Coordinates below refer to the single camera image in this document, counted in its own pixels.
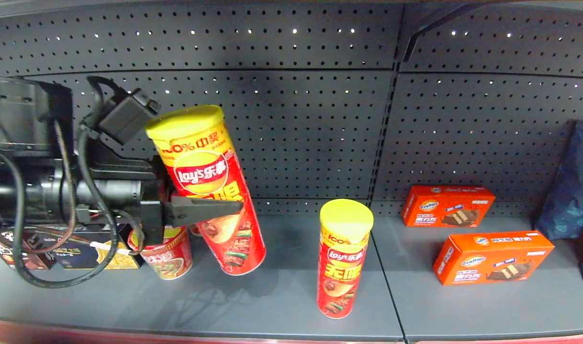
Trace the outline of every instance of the snack box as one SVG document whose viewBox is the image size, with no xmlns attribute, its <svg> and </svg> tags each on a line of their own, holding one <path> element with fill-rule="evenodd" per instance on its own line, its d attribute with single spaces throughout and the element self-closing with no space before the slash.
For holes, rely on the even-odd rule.
<svg viewBox="0 0 583 344">
<path fill-rule="evenodd" d="M 65 231 L 66 225 L 48 225 L 41 226 L 48 229 L 55 229 L 57 231 Z M 119 235 L 118 248 L 126 248 L 128 246 L 126 241 L 132 228 L 128 224 L 118 224 L 117 233 Z M 48 246 L 58 240 L 57 237 L 51 235 L 39 234 L 44 241 L 50 242 Z M 97 242 L 109 246 L 111 244 L 110 231 L 108 225 L 88 225 L 77 226 L 73 236 L 79 239 L 87 240 L 88 242 Z M 65 242 L 60 248 L 53 251 L 56 261 L 65 269 L 93 269 L 97 264 L 104 260 L 108 248 L 106 246 L 92 247 L 79 242 L 71 240 Z M 108 270 L 122 270 L 122 269 L 138 269 L 143 259 L 140 256 L 128 256 L 121 253 L 115 253 L 113 260 L 105 269 Z"/>
<path fill-rule="evenodd" d="M 4 231 L 1 232 L 1 236 L 9 241 L 13 241 L 13 232 L 12 231 Z M 33 249 L 41 249 L 45 248 L 42 240 L 38 237 L 38 235 L 34 234 L 25 234 L 23 235 L 23 246 Z M 12 252 L 11 248 L 5 246 L 0 242 L 0 257 L 7 263 L 7 265 L 15 269 L 16 264 L 13 263 L 13 258 L 11 257 Z M 54 258 L 51 252 L 48 253 L 40 253 L 38 255 L 34 254 L 27 254 L 24 253 L 22 257 L 24 261 L 24 265 L 29 270 L 49 270 L 55 263 L 56 259 Z"/>
<path fill-rule="evenodd" d="M 553 249 L 538 231 L 450 235 L 434 272 L 443 285 L 526 280 Z"/>
<path fill-rule="evenodd" d="M 411 227 L 477 227 L 494 201 L 480 186 L 413 185 L 402 220 Z"/>
</svg>

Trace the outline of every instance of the yellow lid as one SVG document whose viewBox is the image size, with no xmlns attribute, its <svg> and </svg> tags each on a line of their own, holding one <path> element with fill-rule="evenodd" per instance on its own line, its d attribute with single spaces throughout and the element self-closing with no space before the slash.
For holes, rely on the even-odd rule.
<svg viewBox="0 0 583 344">
<path fill-rule="evenodd" d="M 365 205 L 353 200 L 331 200 L 321 207 L 321 225 L 348 241 L 360 242 L 374 225 L 374 215 Z"/>
<path fill-rule="evenodd" d="M 154 141 L 170 141 L 204 131 L 223 120 L 223 109 L 217 105 L 187 107 L 165 113 L 145 126 L 147 136 Z"/>
</svg>

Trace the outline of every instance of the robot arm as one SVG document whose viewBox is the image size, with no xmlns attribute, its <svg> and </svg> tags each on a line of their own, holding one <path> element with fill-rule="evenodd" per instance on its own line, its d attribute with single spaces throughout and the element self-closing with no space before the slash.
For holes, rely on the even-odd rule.
<svg viewBox="0 0 583 344">
<path fill-rule="evenodd" d="M 240 211 L 240 202 L 171 198 L 173 187 L 158 157 L 148 161 L 115 154 L 100 140 L 101 135 L 124 146 L 156 115 L 159 105 L 140 89 L 129 93 L 97 76 L 89 76 L 88 82 L 97 110 L 81 122 L 77 155 L 66 157 L 65 166 L 64 151 L 73 151 L 71 91 L 61 85 L 0 78 L 0 229 L 17 227 L 18 219 L 27 225 L 72 225 L 76 219 L 84 225 L 110 224 L 115 232 L 112 213 L 117 210 L 139 222 L 144 244 L 154 245 L 162 242 L 165 225 L 189 225 Z M 100 85 L 110 87 L 114 95 L 104 100 Z M 55 126 L 60 127 L 58 135 Z M 22 179 L 20 189 L 14 168 L 9 174 L 1 162 L 15 166 Z M 20 194 L 23 202 L 18 206 Z M 112 240 L 110 259 L 93 275 L 112 259 L 116 241 Z M 14 242 L 21 242 L 21 236 L 14 236 Z M 21 245 L 13 246 L 18 246 L 14 253 L 18 251 L 21 257 Z M 21 258 L 16 266 L 23 267 Z M 18 272 L 30 283 L 46 288 L 87 280 L 48 282 L 34 278 L 25 268 Z"/>
</svg>

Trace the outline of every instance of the lay's chips can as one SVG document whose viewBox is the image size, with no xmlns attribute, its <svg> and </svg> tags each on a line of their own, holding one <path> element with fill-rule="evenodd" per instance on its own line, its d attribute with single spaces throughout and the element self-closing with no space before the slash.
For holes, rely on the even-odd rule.
<svg viewBox="0 0 583 344">
<path fill-rule="evenodd" d="M 239 276 L 264 261 L 265 245 L 232 139 L 215 105 L 158 116 L 145 127 L 183 196 L 242 201 L 232 215 L 197 223 L 224 272 Z"/>
<path fill-rule="evenodd" d="M 319 213 L 321 222 L 317 307 L 342 319 L 352 311 L 374 215 L 353 200 L 332 200 Z"/>
</svg>

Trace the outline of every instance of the pegboard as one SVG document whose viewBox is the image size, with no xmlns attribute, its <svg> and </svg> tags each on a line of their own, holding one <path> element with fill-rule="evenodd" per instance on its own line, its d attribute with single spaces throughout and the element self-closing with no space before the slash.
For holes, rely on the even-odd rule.
<svg viewBox="0 0 583 344">
<path fill-rule="evenodd" d="M 480 7 L 418 37 L 400 70 L 583 76 L 583 11 Z"/>
<path fill-rule="evenodd" d="M 216 104 L 226 113 L 254 198 L 367 199 L 385 113 L 390 71 L 193 71 L 101 73 L 126 89 L 140 87 L 160 113 Z M 38 76 L 74 94 L 75 125 L 93 109 L 82 74 Z M 157 154 L 139 133 L 123 157 Z"/>
<path fill-rule="evenodd" d="M 412 184 L 466 184 L 538 204 L 573 119 L 583 120 L 580 79 L 399 74 L 374 200 L 402 201 Z"/>
<path fill-rule="evenodd" d="M 280 198 L 254 199 L 255 209 L 261 215 L 312 215 L 319 214 L 321 207 L 329 200 L 295 199 L 283 200 Z M 368 205 L 368 201 L 359 202 Z"/>
<path fill-rule="evenodd" d="M 176 1 L 0 18 L 0 76 L 154 69 L 391 69 L 402 8 Z"/>
<path fill-rule="evenodd" d="M 400 216 L 404 201 L 375 201 L 371 209 L 375 215 Z M 536 205 L 529 202 L 495 202 L 486 214 L 489 217 L 529 217 L 536 211 Z"/>
</svg>

